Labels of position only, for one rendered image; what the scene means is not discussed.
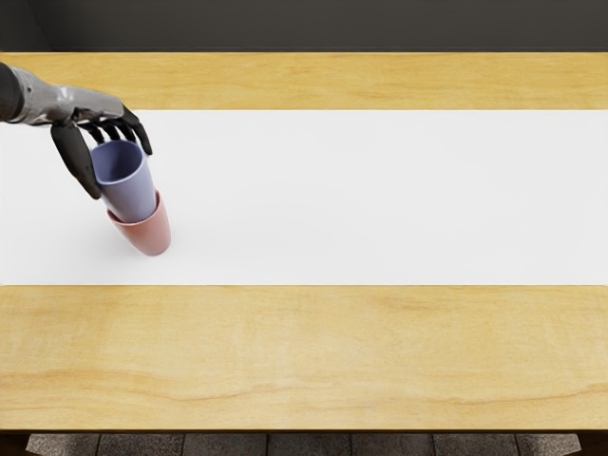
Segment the pink cup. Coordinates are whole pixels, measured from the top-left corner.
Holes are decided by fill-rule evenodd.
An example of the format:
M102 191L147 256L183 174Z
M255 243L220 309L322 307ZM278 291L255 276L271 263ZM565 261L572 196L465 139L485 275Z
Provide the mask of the pink cup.
M151 216L137 222L123 222L109 209L106 213L114 227L135 249L146 256L164 253L171 245L171 228L161 193L156 190L156 209Z

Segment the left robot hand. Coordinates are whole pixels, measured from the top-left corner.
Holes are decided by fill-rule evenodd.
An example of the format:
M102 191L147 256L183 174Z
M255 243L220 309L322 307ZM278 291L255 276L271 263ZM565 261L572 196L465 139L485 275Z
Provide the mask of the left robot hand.
M4 109L0 122L48 125L67 171L93 199L101 197L101 187L84 132L98 145L125 139L139 144L146 155L152 154L142 122L119 98L77 86L49 84L17 66L0 67L12 98L9 101L0 96Z

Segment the lavender blue cup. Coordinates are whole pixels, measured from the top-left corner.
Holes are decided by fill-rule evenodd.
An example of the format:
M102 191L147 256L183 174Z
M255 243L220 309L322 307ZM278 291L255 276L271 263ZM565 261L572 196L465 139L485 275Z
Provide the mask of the lavender blue cup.
M91 150L96 181L106 207L122 222L148 219L156 193L143 150L134 142L110 141Z

